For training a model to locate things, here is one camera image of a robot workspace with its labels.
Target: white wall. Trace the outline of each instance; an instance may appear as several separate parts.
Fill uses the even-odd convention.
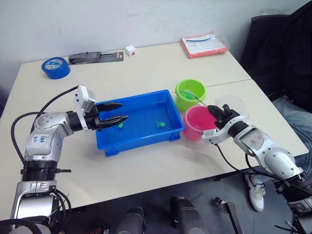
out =
[[[289,14],[307,2],[0,0],[0,90],[10,92],[21,62],[169,43],[210,31],[226,39],[238,59],[251,17]]]

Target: jeans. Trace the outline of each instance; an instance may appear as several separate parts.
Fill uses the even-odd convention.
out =
[[[294,105],[286,96],[273,101],[274,106],[289,123],[309,152],[295,157],[296,165],[301,167],[309,177],[312,176],[312,113]],[[264,175],[253,175],[254,178],[266,182],[271,178]]]

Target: green cup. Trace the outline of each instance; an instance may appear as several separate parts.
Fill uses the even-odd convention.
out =
[[[194,94],[199,100],[204,101],[206,97],[205,86],[195,79],[185,79],[175,87],[176,100],[175,104],[179,111],[185,112],[199,101],[195,98],[189,98],[185,94]]]

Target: red notepad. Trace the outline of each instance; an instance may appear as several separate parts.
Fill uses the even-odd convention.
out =
[[[228,50],[214,34],[181,38],[181,44],[190,59],[199,56],[221,54]]]

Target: small white box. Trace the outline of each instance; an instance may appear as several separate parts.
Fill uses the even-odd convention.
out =
[[[129,45],[125,48],[126,54],[132,57],[137,53],[137,49],[133,45]]]

